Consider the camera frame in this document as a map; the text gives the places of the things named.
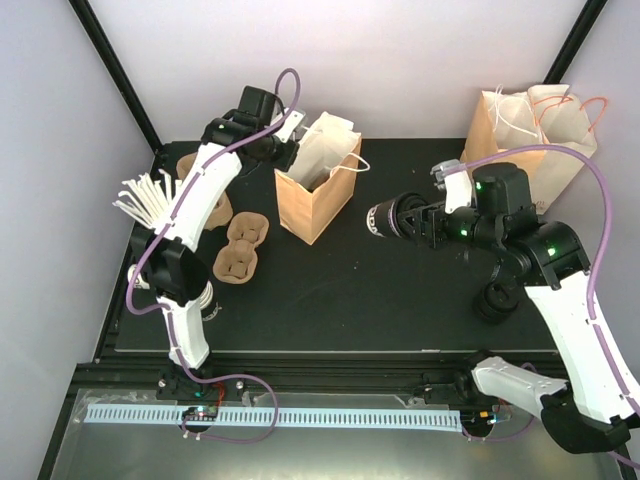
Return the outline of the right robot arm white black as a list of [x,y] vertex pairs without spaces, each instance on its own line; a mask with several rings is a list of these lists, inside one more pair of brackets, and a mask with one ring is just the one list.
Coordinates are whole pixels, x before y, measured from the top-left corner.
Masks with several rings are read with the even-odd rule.
[[525,410],[570,453],[617,450],[639,425],[639,384],[597,303],[596,269],[577,233],[565,223],[540,219],[528,176],[514,164],[493,163],[466,173],[451,161],[433,174],[446,193],[443,201],[401,195],[369,211],[369,230],[431,247],[457,243],[493,254],[498,271],[477,295],[477,312],[498,323],[523,300],[531,301],[567,373],[546,377],[482,354],[455,377],[457,396],[467,403],[492,396]]

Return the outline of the white paper coffee cup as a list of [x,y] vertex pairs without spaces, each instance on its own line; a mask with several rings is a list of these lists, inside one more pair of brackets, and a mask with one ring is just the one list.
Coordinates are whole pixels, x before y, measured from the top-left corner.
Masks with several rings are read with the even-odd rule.
[[409,223],[409,216],[401,220],[393,218],[394,200],[397,197],[421,197],[415,193],[404,193],[391,200],[381,202],[371,207],[366,214],[366,226],[369,232],[383,238],[399,237],[398,224]]

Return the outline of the kraft paper bag white handles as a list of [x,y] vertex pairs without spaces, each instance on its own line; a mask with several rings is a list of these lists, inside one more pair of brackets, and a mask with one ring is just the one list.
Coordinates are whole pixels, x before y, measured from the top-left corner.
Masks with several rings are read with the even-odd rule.
[[371,166],[361,156],[354,123],[328,112],[307,128],[286,172],[274,172],[280,225],[313,244],[352,198],[357,175]]

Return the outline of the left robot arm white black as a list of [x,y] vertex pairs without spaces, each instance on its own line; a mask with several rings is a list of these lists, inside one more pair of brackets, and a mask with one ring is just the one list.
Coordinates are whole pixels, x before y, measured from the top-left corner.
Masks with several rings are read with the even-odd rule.
[[206,126],[189,173],[158,219],[132,234],[134,272],[145,274],[156,302],[138,309],[128,298],[127,307],[134,314],[162,312],[169,357],[185,368],[179,386],[193,399],[207,397],[215,384],[213,372],[202,366],[210,348],[199,298],[210,275],[196,252],[206,220],[250,165],[289,169],[298,150],[293,134],[301,122],[301,115],[284,107],[277,94],[245,87],[238,107]]

